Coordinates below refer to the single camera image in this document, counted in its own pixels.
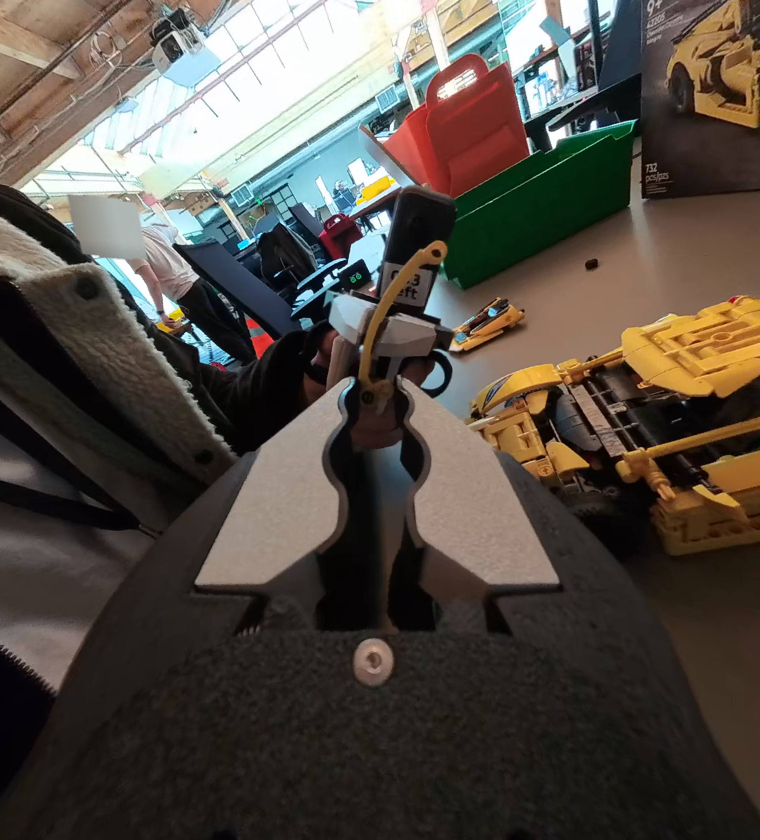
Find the black tilted panel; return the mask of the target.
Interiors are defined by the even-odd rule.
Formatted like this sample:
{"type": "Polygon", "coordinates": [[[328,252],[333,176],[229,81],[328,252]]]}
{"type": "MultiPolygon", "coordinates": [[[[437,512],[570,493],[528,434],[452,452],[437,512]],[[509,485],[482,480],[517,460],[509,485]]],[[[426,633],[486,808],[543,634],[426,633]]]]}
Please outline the black tilted panel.
{"type": "Polygon", "coordinates": [[[303,332],[301,323],[291,318],[291,306],[217,242],[175,244],[174,248],[198,275],[273,339],[303,332]]]}

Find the black office chair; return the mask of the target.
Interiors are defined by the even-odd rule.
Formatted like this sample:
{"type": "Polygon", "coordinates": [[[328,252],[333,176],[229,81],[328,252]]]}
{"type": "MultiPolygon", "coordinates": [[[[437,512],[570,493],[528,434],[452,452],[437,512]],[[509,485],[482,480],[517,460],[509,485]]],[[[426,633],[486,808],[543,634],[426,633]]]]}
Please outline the black office chair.
{"type": "Polygon", "coordinates": [[[323,300],[324,294],[338,283],[344,259],[318,265],[314,252],[286,224],[277,222],[257,239],[257,252],[264,281],[296,313],[311,301],[323,300]]]}

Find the yellow brick car panel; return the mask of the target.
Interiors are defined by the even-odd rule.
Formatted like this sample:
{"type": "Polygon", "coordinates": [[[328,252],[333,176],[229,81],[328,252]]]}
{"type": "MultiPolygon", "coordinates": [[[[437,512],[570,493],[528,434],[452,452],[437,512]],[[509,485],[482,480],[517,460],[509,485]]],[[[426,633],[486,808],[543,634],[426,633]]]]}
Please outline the yellow brick car panel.
{"type": "Polygon", "coordinates": [[[456,327],[449,352],[461,353],[487,343],[524,320],[525,310],[497,297],[456,327]]]}

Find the yellow toy brick car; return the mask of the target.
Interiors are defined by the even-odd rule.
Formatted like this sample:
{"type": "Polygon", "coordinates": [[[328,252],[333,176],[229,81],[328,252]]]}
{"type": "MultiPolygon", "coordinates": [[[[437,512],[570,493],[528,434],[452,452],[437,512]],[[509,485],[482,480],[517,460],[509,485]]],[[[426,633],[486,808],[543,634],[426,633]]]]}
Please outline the yellow toy brick car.
{"type": "Polygon", "coordinates": [[[671,556],[760,543],[760,298],[505,375],[471,401],[467,425],[619,560],[647,527],[671,556]]]}

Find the person's black fleece-lined jacket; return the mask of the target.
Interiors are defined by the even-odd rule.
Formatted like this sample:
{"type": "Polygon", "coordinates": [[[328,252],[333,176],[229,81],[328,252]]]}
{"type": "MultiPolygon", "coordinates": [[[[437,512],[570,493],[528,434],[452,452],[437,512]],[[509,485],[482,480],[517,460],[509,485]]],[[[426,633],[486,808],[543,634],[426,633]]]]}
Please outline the person's black fleece-lined jacket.
{"type": "Polygon", "coordinates": [[[85,638],[236,460],[195,351],[0,185],[0,798],[85,638]]]}

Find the person's left hand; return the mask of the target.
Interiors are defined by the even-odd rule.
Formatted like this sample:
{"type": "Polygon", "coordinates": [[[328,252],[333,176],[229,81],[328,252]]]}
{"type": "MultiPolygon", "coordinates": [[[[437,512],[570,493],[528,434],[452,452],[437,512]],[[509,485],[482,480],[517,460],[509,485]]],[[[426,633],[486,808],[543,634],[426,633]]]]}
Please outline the person's left hand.
{"type": "MultiPolygon", "coordinates": [[[[313,368],[328,371],[335,340],[339,337],[339,333],[330,327],[320,333],[317,350],[310,363],[313,368]]],[[[422,385],[434,367],[435,363],[432,360],[414,358],[406,360],[400,373],[416,385],[422,385]]],[[[316,402],[325,394],[325,390],[325,382],[316,381],[311,375],[304,374],[300,406],[306,408],[316,402]]],[[[352,427],[352,446],[355,450],[391,447],[398,443],[401,437],[402,433],[398,428],[394,405],[391,402],[380,412],[376,408],[364,407],[352,427]]]]}

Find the red plastic tote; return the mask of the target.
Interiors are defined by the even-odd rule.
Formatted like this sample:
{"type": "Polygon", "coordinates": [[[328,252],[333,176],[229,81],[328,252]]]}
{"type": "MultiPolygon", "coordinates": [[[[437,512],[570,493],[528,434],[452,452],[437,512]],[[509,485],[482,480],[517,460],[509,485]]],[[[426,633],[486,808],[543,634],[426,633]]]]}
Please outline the red plastic tote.
{"type": "Polygon", "coordinates": [[[510,67],[458,58],[382,148],[413,182],[452,198],[522,162],[530,147],[510,67]]]}

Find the green plastic bin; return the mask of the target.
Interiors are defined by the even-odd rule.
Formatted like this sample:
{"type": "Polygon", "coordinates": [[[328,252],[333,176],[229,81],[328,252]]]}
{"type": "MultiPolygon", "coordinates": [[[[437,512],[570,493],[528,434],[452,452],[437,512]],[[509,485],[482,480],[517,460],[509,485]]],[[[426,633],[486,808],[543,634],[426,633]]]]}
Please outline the green plastic bin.
{"type": "Polygon", "coordinates": [[[560,140],[459,196],[448,280],[475,287],[625,210],[637,127],[620,122],[560,140]]]}

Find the ceiling-mounted white projector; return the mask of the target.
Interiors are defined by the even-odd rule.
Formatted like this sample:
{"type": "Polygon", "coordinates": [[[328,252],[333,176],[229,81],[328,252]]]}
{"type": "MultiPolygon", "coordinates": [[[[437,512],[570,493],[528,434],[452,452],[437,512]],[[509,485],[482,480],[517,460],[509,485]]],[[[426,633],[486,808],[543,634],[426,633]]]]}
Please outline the ceiling-mounted white projector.
{"type": "Polygon", "coordinates": [[[155,69],[167,73],[186,56],[195,56],[206,47],[204,38],[187,7],[181,5],[160,17],[150,28],[149,38],[155,69]]]}

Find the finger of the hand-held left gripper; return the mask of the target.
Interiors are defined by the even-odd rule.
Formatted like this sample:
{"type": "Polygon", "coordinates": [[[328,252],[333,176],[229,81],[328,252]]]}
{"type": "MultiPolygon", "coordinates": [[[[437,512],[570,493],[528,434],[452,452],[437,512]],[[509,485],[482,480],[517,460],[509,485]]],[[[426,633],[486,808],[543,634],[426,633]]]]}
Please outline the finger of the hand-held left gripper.
{"type": "Polygon", "coordinates": [[[436,346],[437,325],[404,313],[381,322],[375,337],[375,359],[425,358],[436,346]]]}
{"type": "Polygon", "coordinates": [[[327,320],[346,342],[363,344],[376,309],[377,300],[374,298],[341,294],[332,299],[327,320]]]}

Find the yellow flexible brick rod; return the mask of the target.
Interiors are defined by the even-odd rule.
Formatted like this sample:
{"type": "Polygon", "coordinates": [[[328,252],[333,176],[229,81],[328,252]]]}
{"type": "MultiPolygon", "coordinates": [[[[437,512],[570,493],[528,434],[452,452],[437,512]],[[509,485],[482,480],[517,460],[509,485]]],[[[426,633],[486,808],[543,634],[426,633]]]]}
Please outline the yellow flexible brick rod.
{"type": "Polygon", "coordinates": [[[417,250],[400,268],[396,277],[389,281],[370,318],[360,351],[357,367],[357,381],[360,386],[361,402],[366,405],[379,405],[389,399],[394,392],[394,385],[389,380],[375,381],[371,375],[374,344],[378,331],[392,307],[397,295],[415,277],[423,266],[438,267],[446,258],[448,246],[442,240],[435,240],[428,246],[417,250]]]}

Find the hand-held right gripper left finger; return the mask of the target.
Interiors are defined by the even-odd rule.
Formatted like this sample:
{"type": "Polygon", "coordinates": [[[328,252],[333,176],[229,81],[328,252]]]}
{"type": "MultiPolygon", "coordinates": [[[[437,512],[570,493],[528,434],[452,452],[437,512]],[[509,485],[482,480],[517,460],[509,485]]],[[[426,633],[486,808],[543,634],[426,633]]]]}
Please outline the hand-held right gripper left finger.
{"type": "Polygon", "coordinates": [[[201,566],[198,589],[322,589],[319,554],[342,535],[347,498],[333,470],[349,444],[347,377],[260,447],[201,566]]]}

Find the grey desk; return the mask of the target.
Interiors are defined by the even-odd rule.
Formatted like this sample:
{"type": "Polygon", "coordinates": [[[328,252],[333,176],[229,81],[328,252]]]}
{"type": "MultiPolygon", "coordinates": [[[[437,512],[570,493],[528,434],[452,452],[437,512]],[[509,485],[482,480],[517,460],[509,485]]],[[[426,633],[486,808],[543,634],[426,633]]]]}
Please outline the grey desk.
{"type": "MultiPolygon", "coordinates": [[[[525,321],[454,363],[440,398],[459,417],[502,374],[584,359],[620,333],[734,295],[760,297],[760,192],[643,201],[635,156],[629,207],[470,290],[440,280],[429,312],[457,326],[500,296],[525,321]],[[587,259],[599,267],[585,270],[587,259]]],[[[659,614],[713,737],[760,809],[760,544],[665,556],[650,533],[628,571],[659,614]]]]}

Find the person's left forearm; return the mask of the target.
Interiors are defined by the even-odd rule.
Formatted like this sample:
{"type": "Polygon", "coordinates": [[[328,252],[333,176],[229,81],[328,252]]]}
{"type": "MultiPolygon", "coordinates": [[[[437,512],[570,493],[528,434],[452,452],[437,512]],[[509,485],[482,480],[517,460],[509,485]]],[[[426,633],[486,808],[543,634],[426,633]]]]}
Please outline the person's left forearm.
{"type": "Polygon", "coordinates": [[[194,348],[178,341],[170,360],[233,453],[244,455],[324,393],[328,369],[317,356],[329,327],[321,322],[309,331],[291,332],[238,371],[203,364],[194,348]]]}

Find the dark car set box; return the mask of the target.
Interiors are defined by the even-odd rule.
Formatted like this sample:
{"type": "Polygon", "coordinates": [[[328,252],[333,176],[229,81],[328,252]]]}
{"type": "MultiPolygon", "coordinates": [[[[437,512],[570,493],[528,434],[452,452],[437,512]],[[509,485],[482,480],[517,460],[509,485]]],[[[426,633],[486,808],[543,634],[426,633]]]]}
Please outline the dark car set box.
{"type": "Polygon", "coordinates": [[[643,198],[760,190],[760,1],[642,7],[643,198]]]}

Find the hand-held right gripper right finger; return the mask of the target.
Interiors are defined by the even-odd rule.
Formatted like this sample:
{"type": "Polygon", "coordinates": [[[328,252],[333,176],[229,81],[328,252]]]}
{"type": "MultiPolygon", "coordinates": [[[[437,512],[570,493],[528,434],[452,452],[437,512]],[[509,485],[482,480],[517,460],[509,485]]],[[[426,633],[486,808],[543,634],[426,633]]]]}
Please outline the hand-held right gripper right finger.
{"type": "Polygon", "coordinates": [[[561,580],[492,447],[411,381],[398,382],[406,528],[435,602],[556,592],[561,580]]]}

